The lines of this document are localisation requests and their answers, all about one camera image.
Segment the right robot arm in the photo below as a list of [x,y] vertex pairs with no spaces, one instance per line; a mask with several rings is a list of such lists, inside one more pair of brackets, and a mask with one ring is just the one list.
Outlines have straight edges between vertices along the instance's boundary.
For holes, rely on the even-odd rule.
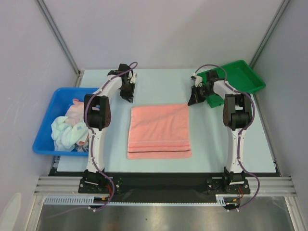
[[222,120],[228,132],[228,158],[221,186],[226,193],[233,193],[245,181],[244,138],[255,117],[254,103],[248,93],[231,86],[228,80],[218,76],[216,70],[207,72],[206,81],[196,73],[192,74],[191,79],[194,85],[191,87],[189,106],[202,103],[212,95],[224,100]]

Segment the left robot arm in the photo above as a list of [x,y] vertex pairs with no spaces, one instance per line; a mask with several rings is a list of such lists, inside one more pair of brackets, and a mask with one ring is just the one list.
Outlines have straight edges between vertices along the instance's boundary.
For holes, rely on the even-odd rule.
[[107,74],[106,82],[92,94],[84,97],[84,122],[89,131],[89,157],[84,171],[85,185],[96,193],[102,192],[110,178],[104,173],[103,150],[107,129],[111,123],[110,99],[116,91],[129,103],[134,100],[137,74],[134,69],[136,61],[120,64],[117,70]]

